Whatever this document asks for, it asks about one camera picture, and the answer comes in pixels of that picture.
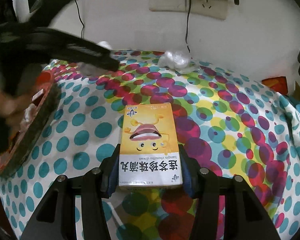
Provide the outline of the white wall socket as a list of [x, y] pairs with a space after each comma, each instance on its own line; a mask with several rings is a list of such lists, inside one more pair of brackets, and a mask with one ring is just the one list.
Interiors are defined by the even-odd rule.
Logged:
[[187, 9], [191, 2], [190, 13], [224, 21], [228, 15], [228, 0], [187, 0]]

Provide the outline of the red packet by wall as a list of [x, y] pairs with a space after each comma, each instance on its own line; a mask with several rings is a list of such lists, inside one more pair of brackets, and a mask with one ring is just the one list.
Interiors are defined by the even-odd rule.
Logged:
[[288, 94], [288, 85], [285, 76], [271, 77], [268, 79], [264, 79], [262, 80], [262, 84], [276, 92], [281, 93], [282, 95]]

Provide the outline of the polka dot bed sheet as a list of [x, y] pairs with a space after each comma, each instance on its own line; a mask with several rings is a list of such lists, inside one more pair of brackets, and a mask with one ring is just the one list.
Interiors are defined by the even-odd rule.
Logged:
[[117, 51], [121, 67], [84, 77], [74, 63], [53, 60], [59, 105], [26, 161], [0, 178], [0, 207], [17, 237], [60, 174], [81, 176], [121, 140], [127, 105], [172, 106], [179, 143], [218, 176], [241, 175], [267, 210], [281, 239], [300, 228], [300, 112], [257, 81], [200, 62], [180, 75], [158, 66], [157, 51]]

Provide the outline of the crumpled clear plastic wrap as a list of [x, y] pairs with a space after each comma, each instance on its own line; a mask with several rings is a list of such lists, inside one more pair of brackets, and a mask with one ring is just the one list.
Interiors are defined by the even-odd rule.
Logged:
[[158, 61], [160, 68], [168, 67], [181, 75], [190, 74], [197, 69], [196, 65], [192, 65], [189, 53], [182, 50], [167, 50]]

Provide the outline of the red round tray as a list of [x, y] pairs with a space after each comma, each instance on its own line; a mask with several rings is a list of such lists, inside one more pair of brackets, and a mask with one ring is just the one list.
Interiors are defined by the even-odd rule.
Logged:
[[45, 94], [40, 103], [30, 110], [30, 122], [10, 140], [8, 151], [0, 155], [0, 177], [13, 175], [29, 156], [33, 146], [41, 135], [51, 113], [59, 104], [61, 89], [58, 88], [54, 74], [44, 70], [36, 81], [37, 92], [44, 88]]

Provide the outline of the yellow medicine box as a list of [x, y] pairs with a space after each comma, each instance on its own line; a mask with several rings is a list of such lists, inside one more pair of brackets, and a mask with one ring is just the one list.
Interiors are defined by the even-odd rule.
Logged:
[[171, 104], [126, 106], [119, 153], [119, 186], [179, 187], [182, 183]]

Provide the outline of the white knotted sock ball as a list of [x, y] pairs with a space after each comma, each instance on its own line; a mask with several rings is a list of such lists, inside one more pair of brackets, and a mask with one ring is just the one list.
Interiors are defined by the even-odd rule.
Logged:
[[97, 45], [106, 48], [107, 50], [112, 50], [112, 46], [107, 41], [100, 41]]

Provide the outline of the red box in tray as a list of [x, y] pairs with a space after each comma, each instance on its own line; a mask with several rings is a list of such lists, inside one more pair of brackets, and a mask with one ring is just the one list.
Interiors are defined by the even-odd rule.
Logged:
[[32, 103], [37, 104], [40, 103], [42, 97], [45, 94], [45, 89], [42, 88], [40, 89], [36, 94], [34, 94], [34, 96], [32, 97]]

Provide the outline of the grey sock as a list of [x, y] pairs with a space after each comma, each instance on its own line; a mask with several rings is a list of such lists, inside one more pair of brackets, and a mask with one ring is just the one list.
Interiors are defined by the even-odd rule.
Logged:
[[103, 63], [90, 64], [78, 62], [77, 67], [80, 73], [86, 77], [99, 77], [106, 74], [106, 72], [110, 70], [110, 67]]

